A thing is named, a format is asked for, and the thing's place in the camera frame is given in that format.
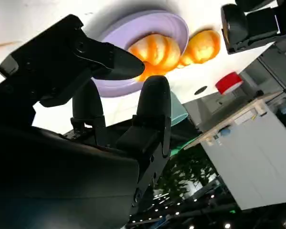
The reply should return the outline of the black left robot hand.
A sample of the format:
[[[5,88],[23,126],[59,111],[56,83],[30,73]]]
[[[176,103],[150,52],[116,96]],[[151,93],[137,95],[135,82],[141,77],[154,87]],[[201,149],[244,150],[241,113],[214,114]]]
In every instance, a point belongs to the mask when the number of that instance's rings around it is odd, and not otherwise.
[[[228,54],[286,39],[286,0],[277,7],[270,0],[237,0],[221,7],[222,34]]]

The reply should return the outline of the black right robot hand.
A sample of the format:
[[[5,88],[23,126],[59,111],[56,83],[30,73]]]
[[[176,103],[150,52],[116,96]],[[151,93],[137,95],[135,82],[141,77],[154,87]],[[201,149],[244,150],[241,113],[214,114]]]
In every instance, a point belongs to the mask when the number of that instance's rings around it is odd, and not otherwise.
[[[93,78],[126,80],[144,64],[86,36],[68,15],[0,64],[0,229],[119,229],[170,157],[171,93],[141,89],[130,128],[108,143]]]

